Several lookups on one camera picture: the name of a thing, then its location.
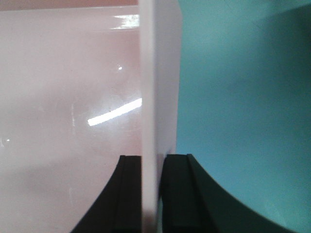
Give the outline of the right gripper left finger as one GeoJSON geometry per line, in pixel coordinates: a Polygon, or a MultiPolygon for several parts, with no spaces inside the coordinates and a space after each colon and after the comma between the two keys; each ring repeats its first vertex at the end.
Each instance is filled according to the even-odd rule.
{"type": "Polygon", "coordinates": [[[107,185],[72,232],[141,232],[140,156],[119,157],[107,185]]]}

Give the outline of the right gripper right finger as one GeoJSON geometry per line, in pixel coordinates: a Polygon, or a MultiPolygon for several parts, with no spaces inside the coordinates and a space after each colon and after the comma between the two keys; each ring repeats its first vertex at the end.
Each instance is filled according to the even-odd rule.
{"type": "Polygon", "coordinates": [[[169,154],[161,176],[164,233],[288,233],[242,204],[192,154],[169,154]]]}

